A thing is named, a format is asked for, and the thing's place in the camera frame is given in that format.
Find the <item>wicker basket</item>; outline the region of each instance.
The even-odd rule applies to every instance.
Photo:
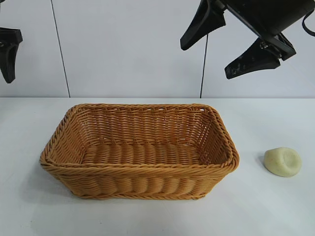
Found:
[[[81,198],[199,199],[239,156],[206,105],[72,107],[40,157]]]

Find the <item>black robotic claw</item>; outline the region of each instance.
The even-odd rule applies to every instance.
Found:
[[[225,68],[228,79],[257,70],[275,69],[279,59],[287,60],[296,52],[281,33],[294,22],[314,11],[314,0],[201,0],[197,13],[181,38],[187,50],[208,33],[225,25],[228,9],[257,36],[258,40]],[[314,32],[305,27],[310,35]]]
[[[19,29],[0,28],[0,69],[8,84],[15,79],[15,58],[22,41]]]

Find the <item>soap bar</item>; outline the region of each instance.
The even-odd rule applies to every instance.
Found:
[[[287,147],[279,147],[265,152],[264,165],[275,175],[292,177],[299,173],[302,160],[297,151]]]

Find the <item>white table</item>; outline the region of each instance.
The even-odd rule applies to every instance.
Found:
[[[78,103],[204,103],[221,114],[241,161],[198,201],[73,196],[45,172],[41,151]],[[315,100],[312,99],[0,99],[1,236],[313,236]],[[264,151],[296,149],[301,172],[269,173]]]

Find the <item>basket bottom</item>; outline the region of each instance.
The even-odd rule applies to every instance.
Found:
[[[185,144],[101,144],[86,149],[82,164],[200,165],[193,146]]]
[[[126,195],[126,194],[115,194],[115,195],[108,195],[108,194],[103,194],[99,196],[89,196],[89,195],[84,195],[84,196],[79,196],[74,194],[75,196],[79,198],[84,198],[84,199],[98,199],[98,200],[105,200],[105,199],[111,199],[111,198],[128,198],[128,199],[143,199],[143,200],[198,200],[200,198],[204,198],[206,196],[205,194],[200,194],[198,196],[195,195],[181,195],[181,196],[161,196],[161,195]]]

